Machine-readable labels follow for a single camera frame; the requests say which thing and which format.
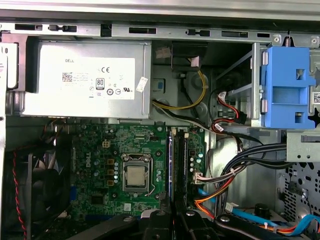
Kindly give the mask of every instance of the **dell logo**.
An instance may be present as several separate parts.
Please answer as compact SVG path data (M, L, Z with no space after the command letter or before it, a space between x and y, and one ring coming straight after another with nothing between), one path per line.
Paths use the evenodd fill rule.
M88 152L85 156L85 167L86 168L91 167L91 152Z

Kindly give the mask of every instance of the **cpu socket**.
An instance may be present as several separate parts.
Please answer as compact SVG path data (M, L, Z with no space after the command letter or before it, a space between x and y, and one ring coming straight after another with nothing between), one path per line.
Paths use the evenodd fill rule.
M130 193L149 192L150 169L153 159L150 154L124 153L122 190Z

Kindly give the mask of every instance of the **ram slot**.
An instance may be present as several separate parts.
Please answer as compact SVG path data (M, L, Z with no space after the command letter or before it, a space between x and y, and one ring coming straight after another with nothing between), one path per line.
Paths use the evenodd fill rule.
M174 159L175 195L186 203L188 184L188 134L180 130L176 136Z
M170 131L167 137L167 176L168 176L168 185L167 191L169 192L169 196L171 200L174 199L174 158L175 158L175 133Z

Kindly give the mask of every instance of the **screw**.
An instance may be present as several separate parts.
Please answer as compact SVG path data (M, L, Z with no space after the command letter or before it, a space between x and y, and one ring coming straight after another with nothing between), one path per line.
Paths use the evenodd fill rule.
M185 213L187 216L194 216L195 215L195 212L194 211L187 211L186 213Z
M163 215L166 215L166 213L164 211L158 211L156 213L158 216L163 216Z
M227 223L227 222L230 221L230 219L229 219L227 216L222 216L222 217L220 217L220 220L221 220L222 222L225 222L225 223Z
M132 220L131 217L126 217L126 218L123 219L124 222L130 222L131 220Z

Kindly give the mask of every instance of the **cooling fan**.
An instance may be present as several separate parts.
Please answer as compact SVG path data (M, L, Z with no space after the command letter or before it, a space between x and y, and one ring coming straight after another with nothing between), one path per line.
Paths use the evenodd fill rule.
M32 147L8 152L6 162L4 229L22 231L22 225L27 228L31 223L33 233L43 230L68 206L70 150L52 145Z

